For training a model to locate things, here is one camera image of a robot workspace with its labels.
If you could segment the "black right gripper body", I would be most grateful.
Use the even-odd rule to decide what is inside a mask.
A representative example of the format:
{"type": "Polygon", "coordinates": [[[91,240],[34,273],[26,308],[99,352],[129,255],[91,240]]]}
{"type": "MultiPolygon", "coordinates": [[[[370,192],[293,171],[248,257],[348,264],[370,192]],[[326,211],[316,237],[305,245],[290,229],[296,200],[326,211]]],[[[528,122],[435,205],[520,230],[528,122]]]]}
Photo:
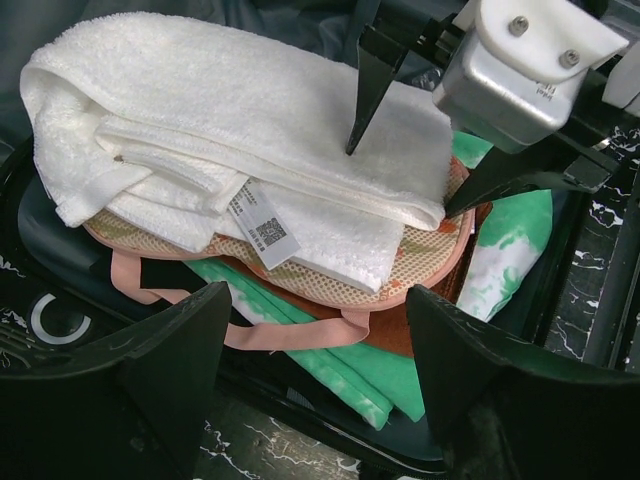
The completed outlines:
{"type": "MultiPolygon", "coordinates": [[[[575,5],[601,22],[607,10],[604,1],[586,1],[575,5]]],[[[374,16],[366,25],[408,30],[415,36],[408,54],[414,53],[439,67],[442,71],[439,85],[464,35],[453,23],[460,11],[443,19],[434,19],[412,8],[383,1],[378,4],[374,16]]],[[[606,154],[612,127],[634,121],[638,115],[639,46],[630,41],[625,51],[587,73],[568,122],[527,148],[537,144],[565,144],[574,148],[575,160],[564,171],[567,188],[563,190],[595,192],[619,167],[618,161],[606,154]]],[[[492,148],[505,152],[493,144],[492,148]]],[[[513,155],[519,152],[505,153],[513,155]]]]}

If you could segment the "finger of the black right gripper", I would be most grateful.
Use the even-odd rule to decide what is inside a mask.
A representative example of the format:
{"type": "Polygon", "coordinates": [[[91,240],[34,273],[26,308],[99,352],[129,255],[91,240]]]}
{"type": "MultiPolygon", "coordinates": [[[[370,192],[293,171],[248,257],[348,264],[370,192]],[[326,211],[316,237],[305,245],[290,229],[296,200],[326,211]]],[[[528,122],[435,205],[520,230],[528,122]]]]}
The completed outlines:
{"type": "Polygon", "coordinates": [[[408,30],[365,26],[358,41],[356,110],[347,155],[358,147],[414,42],[408,30]]]}
{"type": "Polygon", "coordinates": [[[446,202],[446,217],[519,194],[566,189],[564,171],[574,160],[575,149],[565,144],[537,144],[513,155],[492,148],[446,202]]]}

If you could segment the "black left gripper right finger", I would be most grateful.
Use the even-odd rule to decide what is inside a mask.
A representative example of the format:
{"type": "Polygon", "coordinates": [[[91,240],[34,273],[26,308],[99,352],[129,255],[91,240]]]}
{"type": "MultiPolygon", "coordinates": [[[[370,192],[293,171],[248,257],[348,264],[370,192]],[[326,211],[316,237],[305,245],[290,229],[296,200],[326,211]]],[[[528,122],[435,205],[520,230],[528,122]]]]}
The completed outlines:
{"type": "Polygon", "coordinates": [[[552,353],[423,286],[406,313],[449,478],[638,478],[638,375],[552,353]]]}

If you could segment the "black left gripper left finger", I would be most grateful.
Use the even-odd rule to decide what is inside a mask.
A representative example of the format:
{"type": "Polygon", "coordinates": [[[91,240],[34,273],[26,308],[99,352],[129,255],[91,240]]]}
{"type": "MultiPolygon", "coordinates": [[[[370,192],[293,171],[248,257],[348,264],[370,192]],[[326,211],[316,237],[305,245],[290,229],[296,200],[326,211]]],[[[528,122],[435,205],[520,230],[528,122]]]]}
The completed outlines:
{"type": "Polygon", "coordinates": [[[70,351],[1,332],[5,479],[189,479],[231,314],[223,283],[70,351]]]}

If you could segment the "green tie-dye cloth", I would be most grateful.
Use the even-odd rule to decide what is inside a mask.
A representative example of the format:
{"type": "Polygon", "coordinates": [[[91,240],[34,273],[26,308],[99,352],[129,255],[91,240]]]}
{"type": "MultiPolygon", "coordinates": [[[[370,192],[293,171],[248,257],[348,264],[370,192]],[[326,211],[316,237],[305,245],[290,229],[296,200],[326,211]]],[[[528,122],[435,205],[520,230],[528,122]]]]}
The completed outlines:
{"type": "MultiPolygon", "coordinates": [[[[548,190],[494,202],[477,235],[461,295],[452,303],[483,322],[491,320],[544,252],[552,223],[553,201],[548,190]]],[[[234,305],[248,314],[252,324],[292,324],[311,318],[224,265],[220,257],[191,261],[188,266],[207,282],[229,282],[234,305]]],[[[425,414],[413,354],[404,356],[361,342],[293,351],[289,356],[375,430],[388,423],[394,409],[414,422],[425,414]]]]}

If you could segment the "pink floral mesh pouch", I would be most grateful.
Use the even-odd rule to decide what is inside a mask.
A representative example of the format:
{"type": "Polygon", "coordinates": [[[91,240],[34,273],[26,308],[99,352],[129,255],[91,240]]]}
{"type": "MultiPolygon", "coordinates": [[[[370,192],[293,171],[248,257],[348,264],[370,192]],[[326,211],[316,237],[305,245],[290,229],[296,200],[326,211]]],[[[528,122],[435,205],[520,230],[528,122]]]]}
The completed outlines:
{"type": "Polygon", "coordinates": [[[267,271],[247,242],[224,235],[214,236],[203,253],[191,254],[108,212],[96,215],[85,228],[113,251],[110,276],[114,286],[140,303],[159,299],[177,303],[186,297],[186,277],[177,271],[178,262],[184,261],[192,269],[228,267],[312,317],[307,327],[233,327],[227,335],[232,348],[292,350],[364,342],[410,357],[408,290],[422,285],[456,301],[471,262],[474,234],[490,210],[484,204],[445,219],[433,232],[405,228],[390,278],[374,294],[293,261],[267,271]]]}

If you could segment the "brown towel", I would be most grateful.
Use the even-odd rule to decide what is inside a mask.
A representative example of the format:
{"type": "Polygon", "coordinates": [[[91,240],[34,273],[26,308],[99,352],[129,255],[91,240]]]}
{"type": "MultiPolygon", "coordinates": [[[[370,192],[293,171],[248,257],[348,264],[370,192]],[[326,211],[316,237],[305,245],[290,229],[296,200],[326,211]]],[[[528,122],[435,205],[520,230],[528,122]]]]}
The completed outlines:
{"type": "Polygon", "coordinates": [[[366,295],[293,262],[268,272],[246,243],[229,237],[219,239],[217,248],[224,265],[311,317],[292,324],[239,327],[231,335],[232,347],[300,351],[365,342],[385,351],[412,356],[405,305],[408,289],[421,284],[456,302],[480,227],[491,210],[491,204],[482,204],[456,220],[444,220],[439,229],[431,233],[406,228],[391,277],[375,295],[366,295]]]}

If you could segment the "space astronaut kids suitcase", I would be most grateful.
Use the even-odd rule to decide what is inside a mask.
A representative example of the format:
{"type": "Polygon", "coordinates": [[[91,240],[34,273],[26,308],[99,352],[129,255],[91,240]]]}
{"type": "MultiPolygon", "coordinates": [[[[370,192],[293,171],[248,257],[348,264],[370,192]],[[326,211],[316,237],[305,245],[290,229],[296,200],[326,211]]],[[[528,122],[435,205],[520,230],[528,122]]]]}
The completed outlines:
{"type": "MultiPolygon", "coordinates": [[[[299,47],[352,60],[355,36],[375,13],[371,1],[5,1],[1,5],[1,154],[8,157],[29,137],[19,98],[22,66],[38,47],[67,27],[98,16],[150,11],[177,14],[245,28],[289,40],[299,47]]],[[[607,187],[590,198],[557,192],[554,227],[547,252],[494,323],[550,351],[629,372],[639,369],[639,131],[622,127],[611,153],[623,167],[607,187]]],[[[109,303],[126,319],[147,309],[111,288],[101,271],[106,250],[87,234],[66,228],[24,160],[10,163],[1,196],[6,218],[2,253],[46,286],[63,290],[75,304],[109,303]]],[[[375,430],[335,394],[283,354],[222,355],[214,424],[204,452],[224,441],[238,464],[253,476],[285,479],[291,469],[275,461],[292,455],[305,479],[335,479],[338,467],[311,465],[324,450],[360,461],[363,472],[387,477],[405,474],[439,478],[441,454],[425,421],[393,413],[375,430]]],[[[534,452],[549,463],[568,463],[576,478],[587,459],[602,462],[599,479],[639,475],[639,408],[614,403],[617,427],[598,427],[586,440],[568,437],[561,427],[577,416],[579,401],[568,397],[550,410],[525,407],[523,420],[542,420],[547,438],[534,452]]]]}

